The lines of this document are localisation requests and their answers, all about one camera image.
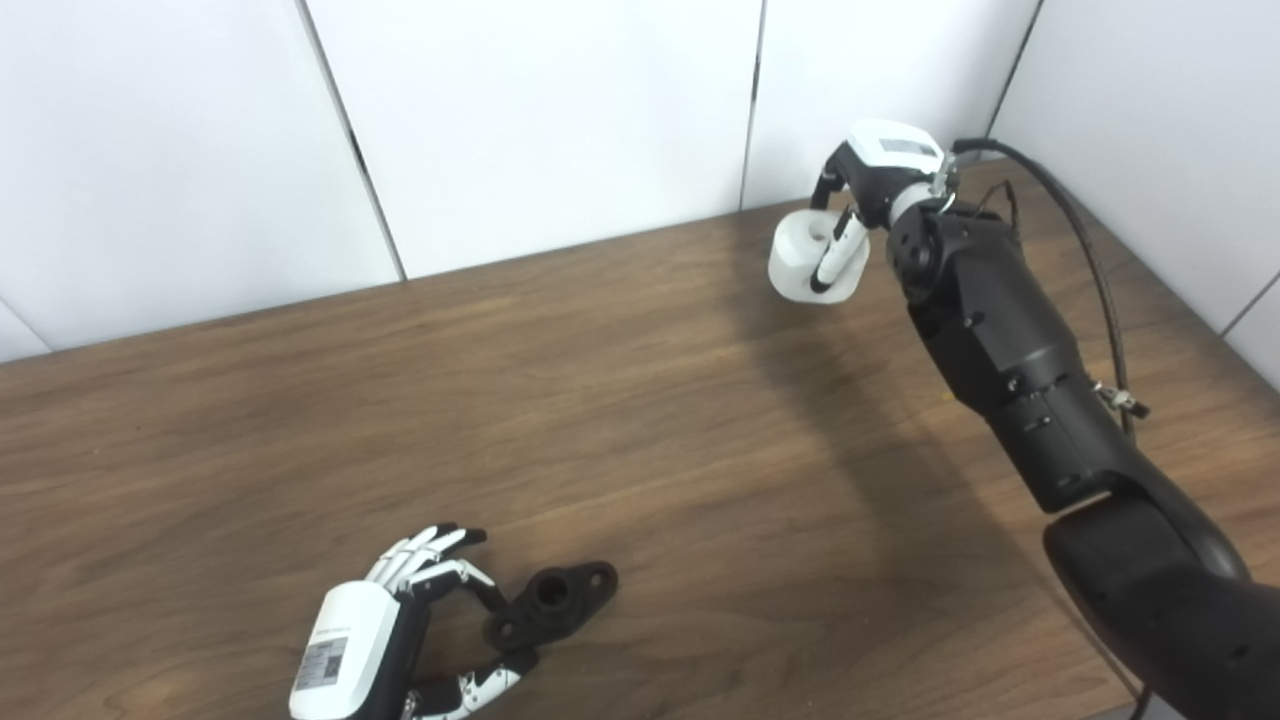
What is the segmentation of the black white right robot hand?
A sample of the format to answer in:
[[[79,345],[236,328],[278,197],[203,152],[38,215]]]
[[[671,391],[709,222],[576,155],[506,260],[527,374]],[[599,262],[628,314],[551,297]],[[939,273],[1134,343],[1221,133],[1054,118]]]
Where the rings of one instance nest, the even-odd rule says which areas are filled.
[[[950,192],[952,168],[954,156],[923,129],[897,120],[854,122],[823,164],[810,196],[812,210],[826,210],[829,197],[844,190],[852,199],[838,215],[810,290],[826,293],[870,231],[888,231],[908,208]]]

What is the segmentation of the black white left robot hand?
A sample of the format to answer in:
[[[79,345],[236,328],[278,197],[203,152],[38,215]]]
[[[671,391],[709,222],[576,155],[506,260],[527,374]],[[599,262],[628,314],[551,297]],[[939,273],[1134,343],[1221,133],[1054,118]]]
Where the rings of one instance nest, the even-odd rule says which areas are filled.
[[[291,689],[291,717],[466,719],[521,683],[539,664],[534,650],[413,680],[436,602],[466,589],[492,612],[506,607],[497,583],[453,555],[485,539],[483,529],[430,525],[398,539],[364,578],[330,588]]]

